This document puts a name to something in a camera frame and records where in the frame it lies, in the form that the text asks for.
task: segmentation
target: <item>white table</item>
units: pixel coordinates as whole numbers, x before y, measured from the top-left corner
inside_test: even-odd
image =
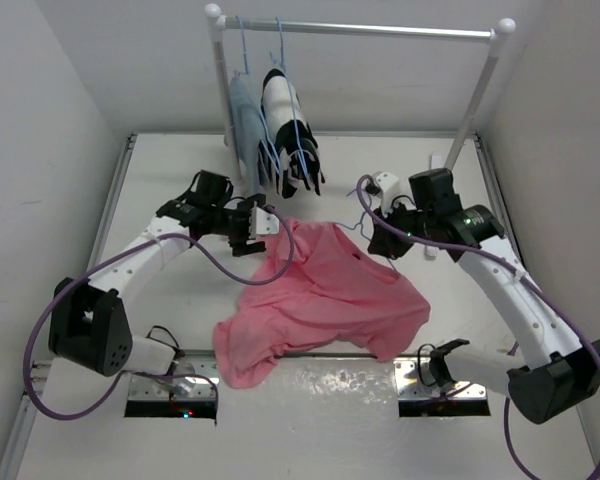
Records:
[[[360,216],[355,197],[346,197],[360,175],[386,170],[406,185],[410,175],[428,168],[432,151],[451,145],[451,139],[442,137],[321,136],[318,141],[327,178],[322,196],[299,191],[290,200],[269,199],[285,215],[347,224]],[[196,171],[225,173],[226,155],[218,135],[138,135],[128,168],[121,166],[121,183],[112,187],[111,215],[103,221],[103,241],[95,251],[103,258],[120,251],[158,206],[188,186]],[[471,140],[454,177],[465,206],[490,205]],[[359,235],[352,238],[366,248]],[[233,258],[219,238],[207,237],[203,243],[244,276],[262,259]],[[432,305],[429,323],[408,351],[424,342],[454,338],[488,349],[510,348],[514,339],[504,322],[445,253],[431,262],[416,246],[396,266]],[[168,265],[127,307],[132,331],[145,333],[158,323],[173,331],[184,347],[209,350],[213,326],[233,313],[242,288],[191,251]],[[343,343],[322,350],[359,351]],[[107,383],[57,359],[44,399],[58,410],[75,411],[95,399]],[[505,447],[502,397],[489,396],[491,417],[399,419],[391,364],[368,359],[283,360],[256,388],[232,390],[221,384],[217,428],[202,419],[124,418],[127,389],[128,380],[80,421],[61,423],[37,415],[18,478],[524,478]],[[515,413],[512,430],[521,457],[542,477],[579,479],[592,468],[575,410],[541,427]]]

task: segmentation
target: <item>black and white garment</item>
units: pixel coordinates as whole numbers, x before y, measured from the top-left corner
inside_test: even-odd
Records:
[[[293,115],[298,125],[298,137],[293,124]],[[300,101],[293,85],[287,84],[287,78],[282,70],[272,69],[264,79],[262,86],[262,112],[267,122],[269,135],[275,144],[280,157],[280,175],[271,166],[266,164],[267,174],[276,191],[283,198],[292,197],[298,189],[300,182],[304,183],[307,190],[310,184],[320,195],[320,184],[324,183],[324,176],[320,170],[318,142],[311,133],[311,128],[300,109]],[[301,166],[301,155],[298,144],[304,153],[308,177],[305,176]]]

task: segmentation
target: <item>clothing rack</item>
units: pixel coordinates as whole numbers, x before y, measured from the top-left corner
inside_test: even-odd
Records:
[[[236,17],[227,17],[222,14],[218,5],[213,3],[205,7],[205,14],[209,25],[209,36],[213,46],[213,57],[216,67],[216,78],[220,88],[220,103],[222,106],[222,119],[224,122],[224,131],[227,138],[227,144],[230,151],[231,163],[229,175],[231,180],[239,182],[240,166],[238,164],[238,151],[236,148],[235,131],[231,115],[231,100],[229,98],[229,78],[227,75],[227,65],[224,56],[224,46],[222,43],[223,32],[225,30],[240,30],[240,22]],[[469,105],[462,117],[458,131],[456,132],[453,144],[444,162],[444,166],[453,169],[460,155],[460,150],[464,143],[473,119],[478,111],[482,97],[484,96],[489,81],[496,69],[502,48],[507,38],[515,31],[516,23],[510,18],[504,18],[498,22],[496,28],[492,30],[452,30],[444,28],[421,28],[421,27],[390,27],[377,25],[349,25],[338,23],[316,23],[316,22],[291,22],[280,21],[280,25],[285,33],[313,33],[313,34],[331,34],[331,35],[356,35],[372,37],[404,37],[419,39],[438,39],[453,40],[462,42],[485,43],[489,45],[487,59],[485,60],[482,72],[478,78],[473,95],[469,100]],[[277,32],[279,29],[278,21],[260,20],[260,19],[242,19],[242,28],[260,32]]]

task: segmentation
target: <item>light blue garment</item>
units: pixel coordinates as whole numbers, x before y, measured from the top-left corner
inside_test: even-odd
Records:
[[[233,77],[229,84],[229,98],[238,156],[244,163],[249,177],[248,194],[255,195],[261,191],[260,186],[267,187],[269,184],[263,165],[267,135],[258,107],[253,103],[249,89],[238,76]]]

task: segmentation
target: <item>pink shirt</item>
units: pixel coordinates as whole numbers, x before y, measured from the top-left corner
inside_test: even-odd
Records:
[[[258,385],[285,352],[334,340],[366,347],[379,361],[403,352],[429,319],[430,306],[404,276],[369,258],[333,223],[289,220],[296,251],[287,273],[248,286],[238,312],[213,332],[218,369],[234,388]],[[289,256],[284,232],[267,240],[264,280]]]

